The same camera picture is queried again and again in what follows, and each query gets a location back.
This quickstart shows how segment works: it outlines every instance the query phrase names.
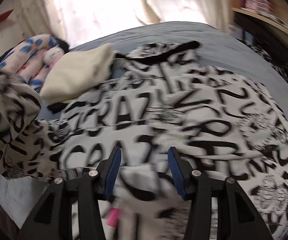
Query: hello kitty plush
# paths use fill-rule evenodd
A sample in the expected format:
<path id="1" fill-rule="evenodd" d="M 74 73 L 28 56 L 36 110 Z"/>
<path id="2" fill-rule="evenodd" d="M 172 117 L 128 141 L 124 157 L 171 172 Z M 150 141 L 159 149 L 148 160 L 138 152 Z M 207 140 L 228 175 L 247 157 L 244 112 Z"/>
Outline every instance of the hello kitty plush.
<path id="1" fill-rule="evenodd" d="M 54 48 L 49 49 L 43 58 L 44 64 L 48 65 L 50 69 L 53 68 L 55 63 L 64 55 L 63 49 L 56 46 Z"/>

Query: blue object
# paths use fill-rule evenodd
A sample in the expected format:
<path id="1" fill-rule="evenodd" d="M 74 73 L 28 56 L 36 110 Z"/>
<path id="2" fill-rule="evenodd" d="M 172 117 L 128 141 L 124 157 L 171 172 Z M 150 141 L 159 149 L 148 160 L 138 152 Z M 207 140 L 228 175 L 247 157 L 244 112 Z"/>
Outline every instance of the blue object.
<path id="1" fill-rule="evenodd" d="M 39 115 L 37 116 L 36 119 L 42 119 L 42 120 L 55 120 L 55 119 L 60 119 L 61 112 L 58 112 L 56 114 L 53 114 L 49 109 L 48 109 L 48 103 L 42 100 L 42 106 L 41 106 L 41 111 Z"/>
<path id="2" fill-rule="evenodd" d="M 122 159 L 122 152 L 121 149 L 119 148 L 116 152 L 116 155 L 114 157 L 114 160 L 112 162 L 112 165 L 108 171 L 107 177 L 106 177 L 106 183 L 105 183 L 105 191 L 104 191 L 104 197 L 108 199 L 109 195 L 112 194 L 114 184 L 116 181 L 117 173 L 120 168 L 121 164 L 121 159 Z"/>
<path id="3" fill-rule="evenodd" d="M 180 170 L 180 168 L 176 162 L 175 156 L 174 156 L 171 148 L 168 149 L 167 160 L 168 160 L 170 172 L 172 173 L 172 176 L 173 176 L 173 180 L 175 183 L 177 194 L 180 195 L 182 197 L 182 199 L 186 199 L 184 177 L 183 177 L 181 170 Z"/>

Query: blue gripper pad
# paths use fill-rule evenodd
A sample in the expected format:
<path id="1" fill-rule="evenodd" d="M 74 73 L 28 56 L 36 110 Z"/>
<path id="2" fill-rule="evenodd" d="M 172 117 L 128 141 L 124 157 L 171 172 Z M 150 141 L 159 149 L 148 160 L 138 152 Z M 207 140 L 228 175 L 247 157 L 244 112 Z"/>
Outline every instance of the blue gripper pad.
<path id="1" fill-rule="evenodd" d="M 112 194 L 114 184 L 116 181 L 117 173 L 120 168 L 121 164 L 121 158 L 122 158 L 122 152 L 121 149 L 119 148 L 116 152 L 116 155 L 114 157 L 114 160 L 112 161 L 112 165 L 109 168 L 106 181 L 105 181 L 105 191 L 104 191 L 104 197 L 108 199 L 109 195 Z"/>
<path id="2" fill-rule="evenodd" d="M 167 160 L 168 160 L 170 172 L 172 173 L 172 176 L 173 176 L 177 194 L 180 195 L 182 199 L 186 199 L 187 193 L 185 191 L 184 177 L 181 173 L 181 170 L 177 164 L 176 158 L 171 148 L 168 149 Z"/>

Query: shelf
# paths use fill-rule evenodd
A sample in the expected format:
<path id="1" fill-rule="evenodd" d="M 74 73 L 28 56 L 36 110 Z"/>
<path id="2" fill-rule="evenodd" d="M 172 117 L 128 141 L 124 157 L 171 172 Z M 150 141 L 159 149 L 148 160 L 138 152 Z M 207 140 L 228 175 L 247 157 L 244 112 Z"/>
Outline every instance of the shelf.
<path id="1" fill-rule="evenodd" d="M 284 26 L 280 25 L 279 23 L 271 20 L 271 19 L 268 19 L 264 16 L 261 16 L 261 15 L 258 15 L 256 13 L 253 13 L 253 12 L 250 12 L 250 11 L 247 11 L 247 10 L 243 10 L 243 9 L 237 9 L 237 8 L 231 8 L 234 12 L 239 12 L 239 13 L 242 13 L 242 14 L 246 14 L 246 15 L 249 15 L 251 17 L 254 17 L 254 18 L 257 18 L 259 20 L 262 20 L 263 22 L 266 22 L 270 25 L 272 25 L 273 27 L 281 30 L 282 32 L 286 33 L 288 35 L 288 29 L 285 28 Z"/>

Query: wooden shelf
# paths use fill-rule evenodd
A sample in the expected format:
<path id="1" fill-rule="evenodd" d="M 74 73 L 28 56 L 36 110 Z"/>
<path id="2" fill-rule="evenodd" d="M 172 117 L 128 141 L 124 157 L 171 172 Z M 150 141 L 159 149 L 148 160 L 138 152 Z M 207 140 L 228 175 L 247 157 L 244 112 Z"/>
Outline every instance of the wooden shelf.
<path id="1" fill-rule="evenodd" d="M 282 26 L 281 24 L 269 19 L 269 18 L 266 18 L 264 16 L 261 16 L 261 15 L 258 15 L 256 13 L 253 13 L 253 12 L 250 12 L 250 11 L 247 11 L 247 10 L 243 10 L 243 9 L 237 9 L 237 8 L 232 8 L 232 10 L 234 12 L 239 12 L 239 13 L 243 13 L 243 14 L 246 14 L 246 15 L 249 15 L 251 17 L 254 17 L 254 18 L 257 18 L 259 20 L 262 20 L 274 27 L 276 27 L 277 29 L 281 30 L 282 32 L 286 33 L 288 35 L 288 29 L 284 26 Z"/>
<path id="2" fill-rule="evenodd" d="M 281 24 L 268 19 L 264 16 L 258 15 L 256 13 L 243 10 L 243 9 L 237 9 L 237 8 L 232 8 L 232 11 L 242 13 L 249 15 L 251 17 L 254 17 L 258 20 L 261 20 L 263 22 L 263 25 L 268 28 L 273 35 L 276 36 L 287 48 L 288 48 L 288 29 Z"/>

